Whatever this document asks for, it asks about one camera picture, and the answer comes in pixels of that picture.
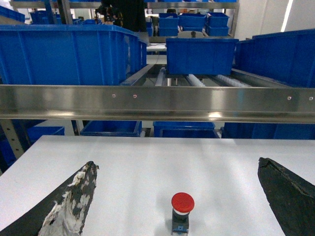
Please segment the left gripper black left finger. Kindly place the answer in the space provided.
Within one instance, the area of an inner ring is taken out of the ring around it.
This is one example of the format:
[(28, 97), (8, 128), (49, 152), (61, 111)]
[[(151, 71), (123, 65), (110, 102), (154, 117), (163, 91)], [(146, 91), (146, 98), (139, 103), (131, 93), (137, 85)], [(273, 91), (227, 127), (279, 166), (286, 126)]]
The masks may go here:
[(0, 231), (2, 236), (81, 236), (99, 166), (87, 162), (31, 210)]

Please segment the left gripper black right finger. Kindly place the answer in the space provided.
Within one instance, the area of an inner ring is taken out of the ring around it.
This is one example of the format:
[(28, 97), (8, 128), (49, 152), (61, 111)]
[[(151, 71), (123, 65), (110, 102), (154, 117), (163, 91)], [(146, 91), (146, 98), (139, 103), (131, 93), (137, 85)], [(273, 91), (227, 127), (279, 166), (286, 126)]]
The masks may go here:
[(259, 158), (259, 182), (286, 236), (315, 234), (315, 186), (270, 158)]

